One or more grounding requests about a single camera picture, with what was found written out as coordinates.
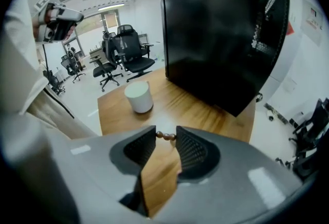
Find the wooden table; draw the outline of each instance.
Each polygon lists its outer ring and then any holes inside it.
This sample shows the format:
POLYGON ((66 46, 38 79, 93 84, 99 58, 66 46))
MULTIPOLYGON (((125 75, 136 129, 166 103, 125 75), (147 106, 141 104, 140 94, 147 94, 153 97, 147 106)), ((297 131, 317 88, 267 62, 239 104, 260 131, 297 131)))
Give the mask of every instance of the wooden table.
MULTIPOLYGON (((188 126, 249 142, 255 113, 255 100, 238 116, 214 108, 166 79, 165 69, 146 74, 137 80, 149 81, 154 101, 146 114, 137 114, 124 96, 127 85, 98 99, 103 135, 156 125, 163 133, 176 133, 176 126, 188 126)), ((141 173, 144 197, 152 217, 176 190, 180 171, 175 143, 156 140, 156 148, 141 173)))

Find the white paper cup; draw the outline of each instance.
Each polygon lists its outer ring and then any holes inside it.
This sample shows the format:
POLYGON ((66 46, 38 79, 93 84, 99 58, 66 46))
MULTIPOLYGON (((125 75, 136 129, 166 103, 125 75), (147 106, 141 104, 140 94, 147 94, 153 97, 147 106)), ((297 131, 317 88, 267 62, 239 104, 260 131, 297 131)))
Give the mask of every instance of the white paper cup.
POLYGON ((146 113, 153 106, 153 100, 148 82, 138 81, 129 84, 124 95, 127 97, 133 110, 137 113, 146 113))

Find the hand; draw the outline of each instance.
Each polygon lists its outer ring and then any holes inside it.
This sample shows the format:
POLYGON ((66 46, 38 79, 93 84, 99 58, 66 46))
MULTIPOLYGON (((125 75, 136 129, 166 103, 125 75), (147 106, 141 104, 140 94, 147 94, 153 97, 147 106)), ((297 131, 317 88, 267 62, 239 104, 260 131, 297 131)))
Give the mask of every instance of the hand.
MULTIPOLYGON (((46 24, 50 23, 51 12, 52 12, 52 10, 50 9, 50 10, 47 11, 47 13, 45 15, 45 23, 46 24)), ((38 17, 39 17, 39 14, 37 14, 34 18, 32 18, 33 36, 34 36, 35 39, 39 35, 39 27, 40 27, 40 24, 39 24, 38 17)), ((73 33, 74 29, 75 29, 75 26, 70 27, 70 29, 69 29, 67 35, 65 36, 65 39, 64 40, 67 40, 71 36, 71 34, 73 33)))
MULTIPOLYGON (((48 10, 45 15, 45 22, 48 24, 50 22, 51 10, 48 10)), ((36 14, 35 17, 32 18, 32 27, 33 27, 33 36, 36 39, 39 35, 39 14, 36 14)))
POLYGON ((70 27, 70 29, 69 29, 69 31, 67 33, 67 36, 65 37, 64 40, 67 40, 71 36, 71 34, 73 33, 73 31, 74 31, 75 28, 76 28, 75 26, 70 27))

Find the white wall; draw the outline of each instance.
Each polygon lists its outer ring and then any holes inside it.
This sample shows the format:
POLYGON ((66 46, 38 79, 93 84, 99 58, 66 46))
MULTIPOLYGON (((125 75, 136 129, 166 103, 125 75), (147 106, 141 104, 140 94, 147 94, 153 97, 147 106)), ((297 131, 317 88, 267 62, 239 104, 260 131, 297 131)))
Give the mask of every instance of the white wall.
POLYGON ((161 0, 136 0, 135 12, 138 34, 146 33, 150 43, 163 44, 161 0))
POLYGON ((136 15, 135 15, 135 4, 131 2, 130 5, 125 5, 123 7, 119 7, 119 18, 120 24, 129 24, 132 25, 133 28, 136 28, 136 15))
POLYGON ((61 64, 61 57, 66 54, 62 43, 56 42, 45 44, 45 50, 49 70, 52 70, 52 72, 55 73, 58 68, 59 70, 62 70, 61 73, 67 73, 66 69, 61 64))
MULTIPOLYGON (((317 0, 307 0, 319 9, 317 0)), ((296 17, 302 17, 302 0, 299 6, 291 7, 296 17)), ((301 42, 294 62, 284 81, 269 100, 286 119, 294 118, 298 123, 312 115, 318 98, 329 97, 329 24, 324 18, 322 40, 317 46, 301 33, 301 42)))

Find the poster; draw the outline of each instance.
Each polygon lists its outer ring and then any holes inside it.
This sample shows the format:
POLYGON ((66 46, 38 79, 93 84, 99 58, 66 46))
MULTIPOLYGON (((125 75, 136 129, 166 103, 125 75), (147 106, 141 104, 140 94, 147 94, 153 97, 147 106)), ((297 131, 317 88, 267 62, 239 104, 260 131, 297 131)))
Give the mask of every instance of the poster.
POLYGON ((310 2, 303 0, 301 29, 316 45, 320 46, 323 14, 310 2))

